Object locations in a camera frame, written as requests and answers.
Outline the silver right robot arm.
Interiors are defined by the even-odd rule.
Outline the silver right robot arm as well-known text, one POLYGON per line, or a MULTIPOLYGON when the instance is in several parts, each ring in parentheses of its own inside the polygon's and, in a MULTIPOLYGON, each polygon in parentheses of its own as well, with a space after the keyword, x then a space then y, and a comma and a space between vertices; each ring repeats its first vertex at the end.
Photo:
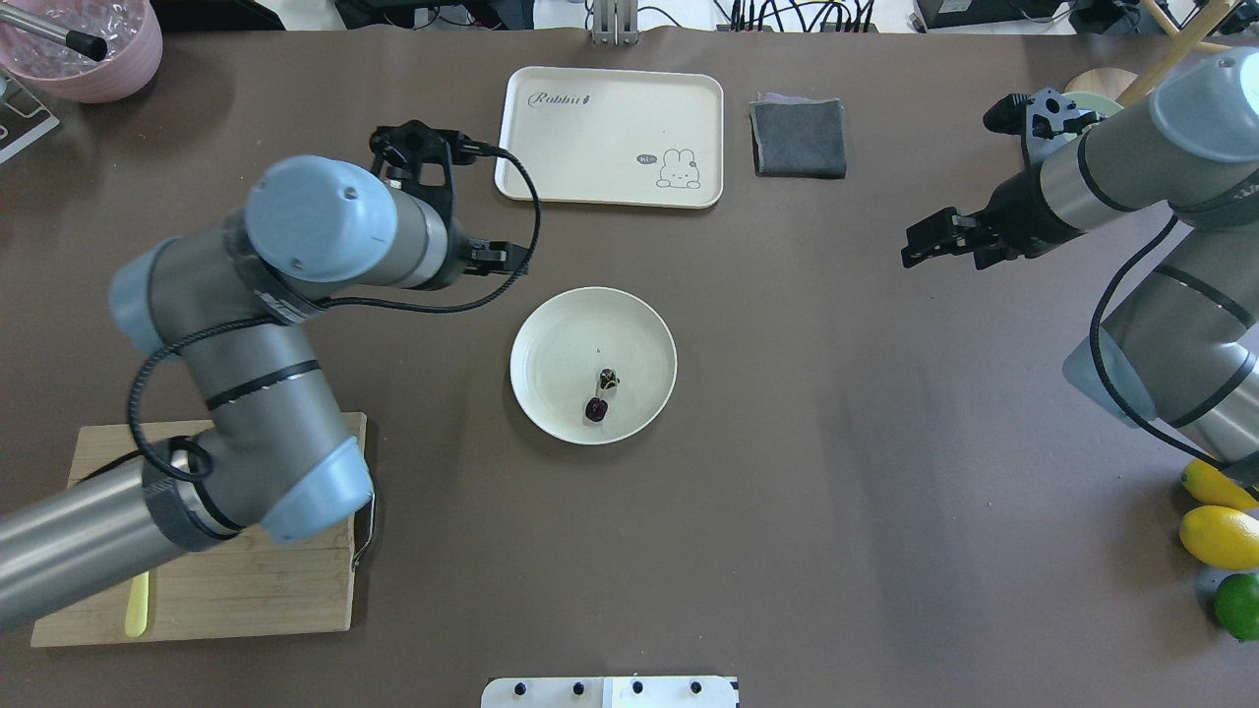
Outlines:
POLYGON ((1146 207, 1170 223, 1110 278, 1064 362, 1121 421, 1256 489, 1256 49, 1235 47, 1114 115, 1056 89, 985 113, 1022 144, 988 205, 946 207, 906 231, 906 268, 971 254, 976 270, 1039 256, 1146 207))

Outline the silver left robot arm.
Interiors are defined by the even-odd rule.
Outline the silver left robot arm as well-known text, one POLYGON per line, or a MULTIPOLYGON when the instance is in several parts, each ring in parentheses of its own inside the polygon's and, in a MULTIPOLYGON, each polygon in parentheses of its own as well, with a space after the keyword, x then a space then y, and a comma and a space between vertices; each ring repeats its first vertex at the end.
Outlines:
POLYGON ((126 402, 133 451, 3 518, 3 627, 31 624, 136 574, 262 527, 305 540, 374 506, 365 454, 303 333, 346 297, 526 273, 538 246, 466 234, 456 166, 506 147, 412 120, 381 126, 373 161, 296 155, 246 205, 118 270, 110 309, 145 360, 126 402))

